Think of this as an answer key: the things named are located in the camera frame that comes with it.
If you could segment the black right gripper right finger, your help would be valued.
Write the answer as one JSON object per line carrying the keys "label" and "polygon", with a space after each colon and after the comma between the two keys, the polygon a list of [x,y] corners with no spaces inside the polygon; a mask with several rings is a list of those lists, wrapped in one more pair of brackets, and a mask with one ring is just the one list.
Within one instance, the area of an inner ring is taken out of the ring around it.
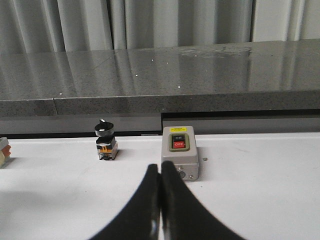
{"label": "black right gripper right finger", "polygon": [[166,240],[242,240],[193,195],[174,164],[161,164],[161,210]]}

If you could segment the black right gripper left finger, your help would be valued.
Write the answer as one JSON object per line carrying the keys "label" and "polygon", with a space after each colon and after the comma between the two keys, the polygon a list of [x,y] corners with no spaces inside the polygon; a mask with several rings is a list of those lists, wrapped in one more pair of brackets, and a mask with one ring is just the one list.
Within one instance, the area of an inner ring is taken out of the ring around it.
{"label": "black right gripper left finger", "polygon": [[159,238],[161,180],[158,166],[150,164],[134,195],[93,240],[157,240]]}

